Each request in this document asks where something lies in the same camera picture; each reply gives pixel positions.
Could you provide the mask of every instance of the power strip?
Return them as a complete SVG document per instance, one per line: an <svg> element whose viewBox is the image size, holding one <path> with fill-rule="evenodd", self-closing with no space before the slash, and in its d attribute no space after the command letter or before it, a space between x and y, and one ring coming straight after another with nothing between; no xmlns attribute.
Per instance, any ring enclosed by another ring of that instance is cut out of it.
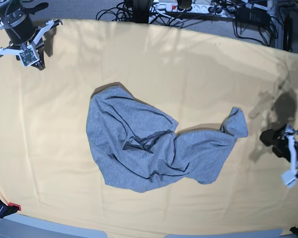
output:
<svg viewBox="0 0 298 238"><path fill-rule="evenodd" d="M179 9L176 3L169 2L159 2L154 5L158 10L164 10L168 15L179 15L182 14L182 17L194 17L199 14L207 14L211 16L218 16L224 18L234 18L233 14L229 14L227 11L222 10L219 13L210 12L209 9L214 7L213 5L204 5L204 4L192 4L192 8L186 12L183 9Z"/></svg>

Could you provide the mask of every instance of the yellow tablecloth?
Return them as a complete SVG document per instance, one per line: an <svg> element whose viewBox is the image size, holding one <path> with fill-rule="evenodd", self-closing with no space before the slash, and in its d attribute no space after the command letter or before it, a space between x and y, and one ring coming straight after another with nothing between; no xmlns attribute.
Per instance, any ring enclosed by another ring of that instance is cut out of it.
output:
<svg viewBox="0 0 298 238"><path fill-rule="evenodd" d="M8 44L0 32L0 47ZM298 226L298 183L259 141L261 131L298 127L298 55L187 30L67 20L46 69L0 59L0 198L21 214L105 231L162 238ZM233 106L247 119L220 176L146 193L109 187L85 133L89 99L120 82L179 122L178 131L219 128Z"/></svg>

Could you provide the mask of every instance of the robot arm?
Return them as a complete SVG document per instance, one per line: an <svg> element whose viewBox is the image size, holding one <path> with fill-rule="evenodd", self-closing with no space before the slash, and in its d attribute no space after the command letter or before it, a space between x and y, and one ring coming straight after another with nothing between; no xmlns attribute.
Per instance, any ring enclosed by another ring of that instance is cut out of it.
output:
<svg viewBox="0 0 298 238"><path fill-rule="evenodd" d="M44 27L34 27L30 15L48 6L47 2L43 2L33 8L24 8L20 0L0 0L0 30L4 29L11 39L8 47L0 48L0 58L15 55L23 66L33 66L39 70L45 68L42 37L62 22L50 20Z"/></svg>
<svg viewBox="0 0 298 238"><path fill-rule="evenodd" d="M298 130L286 124L278 130L262 132L260 140L265 146L272 146L277 157L290 163L290 169L282 174L282 180L289 188L295 186L298 179Z"/></svg>

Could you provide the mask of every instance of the gray fabric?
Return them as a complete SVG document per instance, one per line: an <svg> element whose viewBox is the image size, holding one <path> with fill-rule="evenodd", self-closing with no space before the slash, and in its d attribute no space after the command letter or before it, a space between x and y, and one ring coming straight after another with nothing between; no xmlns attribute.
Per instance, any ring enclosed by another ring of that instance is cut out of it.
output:
<svg viewBox="0 0 298 238"><path fill-rule="evenodd" d="M87 136L105 183L145 192L188 177L214 182L237 138L247 137L243 112L233 108L220 131L174 133L178 123L136 101L120 86L90 100Z"/></svg>

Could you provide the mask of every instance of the power adapter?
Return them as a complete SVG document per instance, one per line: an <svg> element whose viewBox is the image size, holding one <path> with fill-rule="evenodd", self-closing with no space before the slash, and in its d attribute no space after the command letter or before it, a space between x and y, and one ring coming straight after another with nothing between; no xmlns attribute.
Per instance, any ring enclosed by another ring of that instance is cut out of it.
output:
<svg viewBox="0 0 298 238"><path fill-rule="evenodd" d="M243 23L260 27L269 27L271 22L271 17L268 13L252 10L246 7L239 7L236 11L235 17Z"/></svg>

